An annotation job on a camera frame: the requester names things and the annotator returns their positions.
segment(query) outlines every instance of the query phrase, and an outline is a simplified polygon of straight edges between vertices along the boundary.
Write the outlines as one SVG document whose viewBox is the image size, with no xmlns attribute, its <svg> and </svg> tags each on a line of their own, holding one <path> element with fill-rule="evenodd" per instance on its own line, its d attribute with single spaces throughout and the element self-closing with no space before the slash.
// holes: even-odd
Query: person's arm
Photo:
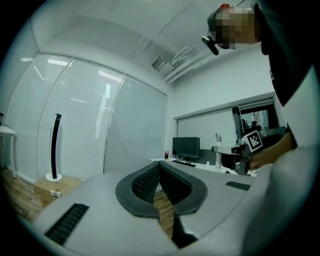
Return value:
<svg viewBox="0 0 320 256">
<path fill-rule="evenodd" d="M 260 168 L 266 164 L 273 164 L 286 152 L 293 149 L 291 132 L 287 132 L 276 144 L 255 153 L 250 158 L 250 169 Z"/>
</svg>

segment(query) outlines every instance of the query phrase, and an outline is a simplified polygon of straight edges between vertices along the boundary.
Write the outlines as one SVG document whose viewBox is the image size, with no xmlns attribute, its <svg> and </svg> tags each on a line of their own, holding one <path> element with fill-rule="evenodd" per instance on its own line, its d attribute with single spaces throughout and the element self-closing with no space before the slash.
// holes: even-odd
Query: black shirt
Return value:
<svg viewBox="0 0 320 256">
<path fill-rule="evenodd" d="M 261 50 L 269 56 L 273 87 L 284 106 L 313 62 L 303 44 L 303 38 L 313 39 L 308 37 L 310 27 L 306 24 L 311 21 L 304 20 L 297 6 L 274 0 L 256 0 L 254 13 L 260 21 Z"/>
</svg>

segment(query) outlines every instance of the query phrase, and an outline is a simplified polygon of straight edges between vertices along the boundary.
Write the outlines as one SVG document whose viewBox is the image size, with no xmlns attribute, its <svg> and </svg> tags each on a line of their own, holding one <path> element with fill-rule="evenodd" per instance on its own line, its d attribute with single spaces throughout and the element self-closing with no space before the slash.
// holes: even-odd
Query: cardboard box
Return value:
<svg viewBox="0 0 320 256">
<path fill-rule="evenodd" d="M 68 176 L 62 176 L 62 179 L 55 182 L 42 177 L 33 184 L 33 191 L 37 196 L 40 196 L 42 206 L 45 208 L 56 198 L 68 194 L 81 183 L 81 179 Z"/>
</svg>

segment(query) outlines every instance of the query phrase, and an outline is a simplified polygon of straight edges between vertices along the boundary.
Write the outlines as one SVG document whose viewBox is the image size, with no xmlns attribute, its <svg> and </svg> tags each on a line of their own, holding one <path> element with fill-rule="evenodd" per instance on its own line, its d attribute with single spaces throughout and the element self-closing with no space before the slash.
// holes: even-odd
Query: glass wall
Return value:
<svg viewBox="0 0 320 256">
<path fill-rule="evenodd" d="M 56 170 L 88 179 L 163 155 L 166 95 L 85 60 L 40 54 L 12 97 L 6 123 L 16 132 L 17 173 L 36 181 Z"/>
<path fill-rule="evenodd" d="M 108 130 L 104 172 L 162 157 L 166 100 L 152 87 L 124 78 Z"/>
</svg>

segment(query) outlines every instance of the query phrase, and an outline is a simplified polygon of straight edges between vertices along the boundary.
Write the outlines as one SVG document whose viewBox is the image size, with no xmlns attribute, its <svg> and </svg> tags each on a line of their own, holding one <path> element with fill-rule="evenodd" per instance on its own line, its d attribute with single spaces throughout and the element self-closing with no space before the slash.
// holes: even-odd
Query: computer monitor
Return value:
<svg viewBox="0 0 320 256">
<path fill-rule="evenodd" d="M 172 153 L 174 155 L 199 159 L 200 157 L 200 138 L 180 137 L 172 140 Z"/>
</svg>

